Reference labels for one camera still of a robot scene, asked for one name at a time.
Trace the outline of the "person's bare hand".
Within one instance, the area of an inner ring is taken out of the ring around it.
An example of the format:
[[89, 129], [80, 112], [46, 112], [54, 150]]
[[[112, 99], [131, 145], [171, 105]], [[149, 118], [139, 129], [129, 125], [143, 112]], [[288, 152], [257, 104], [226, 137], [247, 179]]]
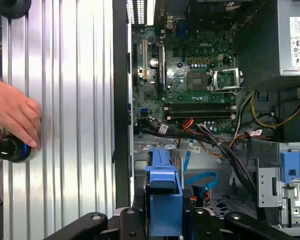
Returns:
[[0, 81], [0, 139], [5, 129], [28, 146], [40, 150], [41, 120], [42, 110], [36, 101]]

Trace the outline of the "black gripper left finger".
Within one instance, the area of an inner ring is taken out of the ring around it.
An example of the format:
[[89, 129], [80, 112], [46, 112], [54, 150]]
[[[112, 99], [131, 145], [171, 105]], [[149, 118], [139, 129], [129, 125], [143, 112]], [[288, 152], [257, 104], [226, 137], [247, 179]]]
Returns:
[[137, 208], [115, 210], [111, 218], [90, 212], [46, 237], [47, 240], [140, 240], [141, 212]]

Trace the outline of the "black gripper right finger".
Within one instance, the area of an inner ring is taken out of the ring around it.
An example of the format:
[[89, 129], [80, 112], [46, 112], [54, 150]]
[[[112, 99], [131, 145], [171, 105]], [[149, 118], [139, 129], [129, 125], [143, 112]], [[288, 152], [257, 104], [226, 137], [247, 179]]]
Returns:
[[189, 238], [191, 240], [295, 240], [279, 229], [245, 213], [233, 211], [223, 219], [196, 207], [189, 212]]

